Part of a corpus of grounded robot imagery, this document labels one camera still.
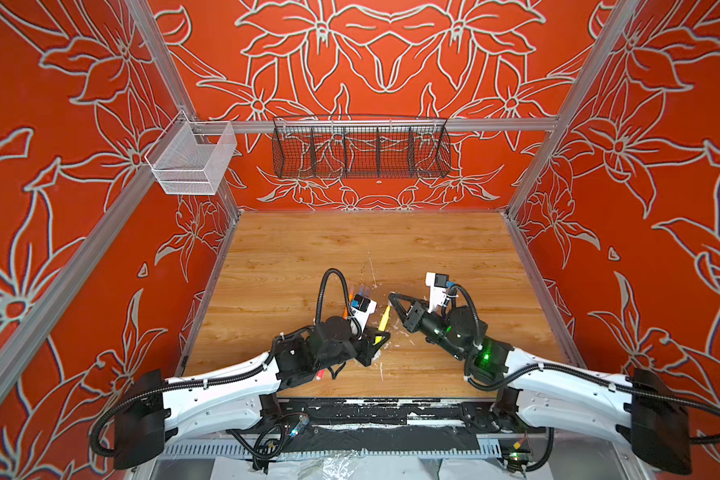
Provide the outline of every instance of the white mesh basket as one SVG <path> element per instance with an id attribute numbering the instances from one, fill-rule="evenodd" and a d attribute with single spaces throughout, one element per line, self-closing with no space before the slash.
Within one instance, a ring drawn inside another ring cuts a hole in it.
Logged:
<path id="1" fill-rule="evenodd" d="M 173 129 L 176 132 L 168 144 L 146 156 L 158 183 L 167 194 L 214 195 L 237 148 L 232 124 L 227 123 L 215 143 L 201 143 L 211 140 L 193 133 L 184 113 L 176 116 L 166 132 Z M 161 137 L 167 138 L 165 132 Z"/>

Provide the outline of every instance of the wire mesh basket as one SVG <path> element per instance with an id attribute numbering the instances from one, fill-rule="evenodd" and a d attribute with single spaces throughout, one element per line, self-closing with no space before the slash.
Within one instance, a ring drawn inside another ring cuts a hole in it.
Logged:
<path id="1" fill-rule="evenodd" d="M 218 139 L 194 133 L 193 123 L 179 112 L 145 156 L 167 194 L 214 195 L 237 148 L 231 123 L 227 122 Z M 168 137 L 167 143 L 160 142 Z"/>
<path id="2" fill-rule="evenodd" d="M 438 178 L 451 172 L 444 118 L 276 117 L 279 178 Z"/>

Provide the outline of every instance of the floral pattern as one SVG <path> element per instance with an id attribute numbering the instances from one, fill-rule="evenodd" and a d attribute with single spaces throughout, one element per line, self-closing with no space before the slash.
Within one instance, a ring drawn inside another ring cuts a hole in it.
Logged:
<path id="1" fill-rule="evenodd" d="M 225 120 L 353 112 L 553 117 L 613 7 L 571 0 L 581 12 L 571 24 L 546 1 L 285 0 L 215 5 L 214 15 L 179 0 L 150 4 L 200 116 Z M 566 43 L 557 41 L 562 31 Z M 244 137 L 227 178 L 246 187 L 236 192 L 246 208 L 380 210 L 506 206 L 532 159 L 523 152 L 543 134 L 454 133 L 449 176 L 381 183 L 278 179 L 269 139 Z M 336 152 L 325 143 L 319 160 L 329 162 Z"/>
<path id="2" fill-rule="evenodd" d="M 0 2 L 0 348 L 175 114 L 123 0 Z M 156 185 L 136 207 L 0 406 L 0 478 L 114 474 L 80 439 L 134 379 L 179 362 L 230 228 L 220 198 L 200 202 L 178 226 L 203 252 L 154 266 L 187 208 Z"/>
<path id="3" fill-rule="evenodd" d="M 517 218 L 589 368 L 653 370 L 717 406 L 719 96 L 720 2 L 642 2 Z M 566 222 L 598 248 L 566 243 Z M 720 445 L 692 455 L 720 478 Z"/>

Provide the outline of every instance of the wooden tabletop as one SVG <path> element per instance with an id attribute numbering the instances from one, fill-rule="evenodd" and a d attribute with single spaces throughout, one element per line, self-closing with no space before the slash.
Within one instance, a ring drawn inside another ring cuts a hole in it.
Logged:
<path id="1" fill-rule="evenodd" d="M 377 326 L 390 292 L 428 297 L 428 271 L 449 274 L 470 293 L 489 336 L 550 360 L 564 361 L 499 214 L 413 212 L 245 212 L 226 257 L 185 375 L 216 370 L 269 350 L 272 338 L 309 325 L 322 274 L 344 273 L 378 302 Z M 322 318 L 344 310 L 340 283 L 326 288 Z M 463 364 L 421 333 L 409 333 L 394 310 L 392 339 L 365 368 L 350 361 L 288 396 L 492 396 L 470 387 Z"/>

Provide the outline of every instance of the green light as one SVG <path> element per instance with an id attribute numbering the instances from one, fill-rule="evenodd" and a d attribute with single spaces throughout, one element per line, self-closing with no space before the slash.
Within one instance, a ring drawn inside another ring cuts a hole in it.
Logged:
<path id="1" fill-rule="evenodd" d="M 477 356 L 474 359 L 474 364 L 477 368 L 481 370 L 486 370 L 488 366 L 490 365 L 490 357 L 493 349 L 493 343 L 489 339 L 485 339 L 483 341 L 483 354 L 481 356 Z"/>

